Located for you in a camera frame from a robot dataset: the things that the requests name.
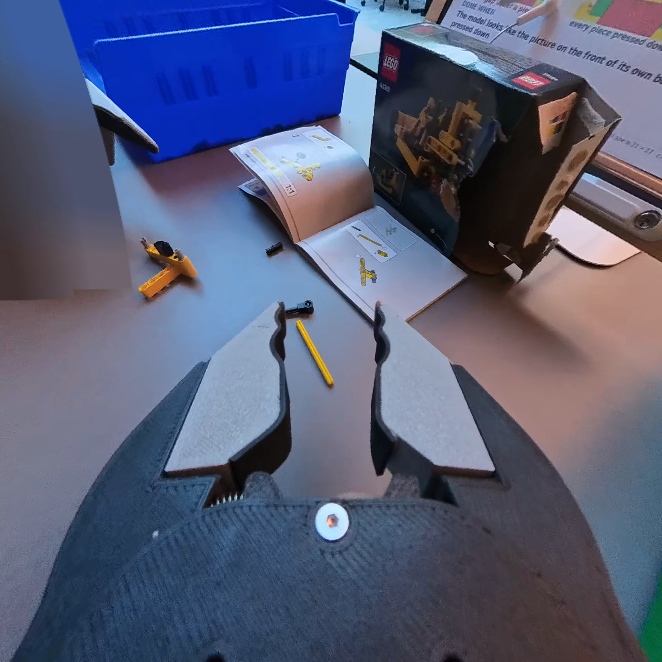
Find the green mat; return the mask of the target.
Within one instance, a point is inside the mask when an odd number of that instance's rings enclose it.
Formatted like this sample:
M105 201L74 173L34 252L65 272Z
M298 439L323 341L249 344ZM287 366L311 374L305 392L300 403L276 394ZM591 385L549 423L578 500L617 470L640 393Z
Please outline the green mat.
M640 644L649 661L661 661L661 591L650 604L641 629Z

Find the open instruction booklet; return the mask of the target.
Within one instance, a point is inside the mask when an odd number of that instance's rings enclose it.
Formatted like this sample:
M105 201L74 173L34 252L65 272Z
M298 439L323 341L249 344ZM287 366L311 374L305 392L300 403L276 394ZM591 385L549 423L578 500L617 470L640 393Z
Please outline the open instruction booklet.
M384 302L406 321L467 274L375 204L368 165L324 127L230 148L251 173L240 185L274 211L296 247L367 318Z

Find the black toy set box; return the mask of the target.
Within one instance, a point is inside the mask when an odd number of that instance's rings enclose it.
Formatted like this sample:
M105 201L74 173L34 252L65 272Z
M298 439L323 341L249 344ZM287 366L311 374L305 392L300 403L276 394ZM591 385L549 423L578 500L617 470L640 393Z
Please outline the black toy set box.
M375 191L444 255L528 276L621 117L575 73L428 22L381 35Z

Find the silver stand base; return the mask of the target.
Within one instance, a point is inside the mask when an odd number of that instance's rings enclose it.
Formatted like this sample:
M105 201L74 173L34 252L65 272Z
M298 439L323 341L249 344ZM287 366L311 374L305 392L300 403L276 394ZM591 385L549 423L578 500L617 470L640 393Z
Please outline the silver stand base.
M561 207L548 234L557 239L556 249L592 268L611 268L641 253L583 215Z

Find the yellow brick assembly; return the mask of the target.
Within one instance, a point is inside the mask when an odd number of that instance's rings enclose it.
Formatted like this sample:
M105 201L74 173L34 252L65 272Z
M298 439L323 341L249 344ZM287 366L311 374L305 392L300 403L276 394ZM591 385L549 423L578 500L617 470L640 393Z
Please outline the yellow brick assembly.
M173 249L169 242L158 240L152 244L145 237L140 238L140 242L147 255L163 265L161 271L138 288L139 293L146 299L159 294L179 277L197 276L197 270L190 259L181 250Z

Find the yellow axle rod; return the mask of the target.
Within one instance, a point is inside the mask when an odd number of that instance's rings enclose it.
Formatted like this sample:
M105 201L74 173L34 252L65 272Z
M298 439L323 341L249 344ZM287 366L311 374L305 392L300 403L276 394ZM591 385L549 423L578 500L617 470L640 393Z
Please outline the yellow axle rod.
M325 383L327 384L328 387L333 387L334 386L334 379L327 368L326 363L322 359L322 356L320 355L317 347L315 346L314 342L312 341L312 338L310 337L310 334L308 333L307 329L305 328L303 322L301 320L296 321L296 328L299 331L299 334L302 337L302 340L304 344L306 345L310 355L312 356L312 359L316 363L319 372L321 373Z

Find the instruction poster board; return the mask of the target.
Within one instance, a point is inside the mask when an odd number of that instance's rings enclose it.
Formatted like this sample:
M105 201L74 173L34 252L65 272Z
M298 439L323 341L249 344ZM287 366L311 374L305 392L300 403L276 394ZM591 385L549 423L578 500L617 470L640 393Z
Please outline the instruction poster board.
M440 24L587 80L622 117L604 151L661 178L661 2L446 1Z

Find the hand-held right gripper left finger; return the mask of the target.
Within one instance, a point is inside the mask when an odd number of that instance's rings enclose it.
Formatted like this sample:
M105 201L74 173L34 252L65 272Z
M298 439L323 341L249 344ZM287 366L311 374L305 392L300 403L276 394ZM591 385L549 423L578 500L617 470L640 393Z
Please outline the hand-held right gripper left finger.
M285 306L274 302L212 355L164 473L244 484L275 473L291 451Z

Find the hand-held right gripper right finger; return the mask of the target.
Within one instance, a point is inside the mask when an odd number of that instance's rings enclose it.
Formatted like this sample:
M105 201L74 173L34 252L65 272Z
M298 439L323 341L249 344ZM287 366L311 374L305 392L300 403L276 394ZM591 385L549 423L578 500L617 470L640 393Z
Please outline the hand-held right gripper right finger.
M373 331L376 474L492 477L494 463L450 360L381 301Z

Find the blue plastic bin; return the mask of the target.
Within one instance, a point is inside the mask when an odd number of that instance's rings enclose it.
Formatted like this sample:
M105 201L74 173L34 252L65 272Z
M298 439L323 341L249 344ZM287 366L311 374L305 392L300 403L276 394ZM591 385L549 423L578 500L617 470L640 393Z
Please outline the blue plastic bin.
M359 11L338 1L61 1L83 72L153 162L340 113Z

